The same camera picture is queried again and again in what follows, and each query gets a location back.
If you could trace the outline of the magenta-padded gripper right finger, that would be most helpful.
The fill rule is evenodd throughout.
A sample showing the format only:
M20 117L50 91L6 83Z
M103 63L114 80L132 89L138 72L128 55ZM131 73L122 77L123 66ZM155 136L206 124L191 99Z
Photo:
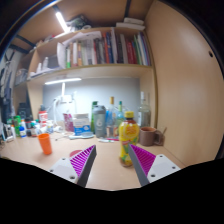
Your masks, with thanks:
M132 144L129 145L128 150L141 186L145 186L180 170L164 154L154 155Z

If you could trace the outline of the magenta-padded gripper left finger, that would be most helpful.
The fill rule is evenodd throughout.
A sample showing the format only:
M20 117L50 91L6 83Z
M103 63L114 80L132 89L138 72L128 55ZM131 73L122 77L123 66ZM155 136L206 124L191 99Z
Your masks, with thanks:
M95 157L95 145L84 150L75 150L70 154L69 158L60 158L49 169L49 172L81 187L85 187Z

